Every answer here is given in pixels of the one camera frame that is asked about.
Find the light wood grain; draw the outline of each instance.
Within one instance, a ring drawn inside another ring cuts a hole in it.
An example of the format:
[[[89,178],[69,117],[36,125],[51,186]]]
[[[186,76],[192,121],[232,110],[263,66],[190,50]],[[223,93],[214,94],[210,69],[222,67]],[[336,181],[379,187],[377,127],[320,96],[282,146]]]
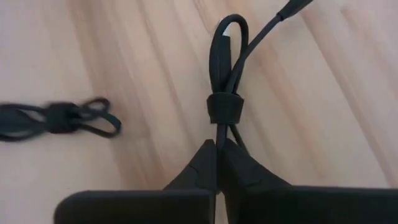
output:
[[[81,190],[165,186],[215,137],[205,100],[218,21],[242,14],[254,37],[285,3],[0,0],[0,101],[105,96],[124,125],[112,140],[0,143],[0,222],[51,223],[56,204]],[[315,0],[266,37],[239,89],[253,157],[293,184],[398,187],[397,7]]]

